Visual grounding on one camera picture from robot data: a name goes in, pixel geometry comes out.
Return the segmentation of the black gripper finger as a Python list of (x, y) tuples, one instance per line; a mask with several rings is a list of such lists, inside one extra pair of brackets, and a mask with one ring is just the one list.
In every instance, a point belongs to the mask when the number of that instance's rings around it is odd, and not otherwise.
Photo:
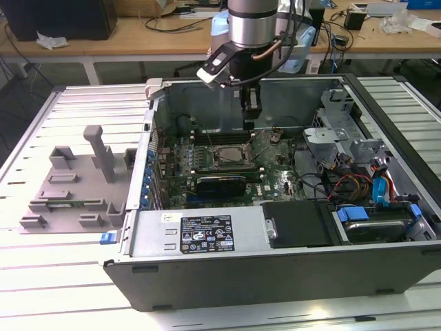
[(253, 130), (254, 122), (262, 112), (260, 86), (243, 86), (240, 89), (240, 105), (243, 117), (243, 130)]

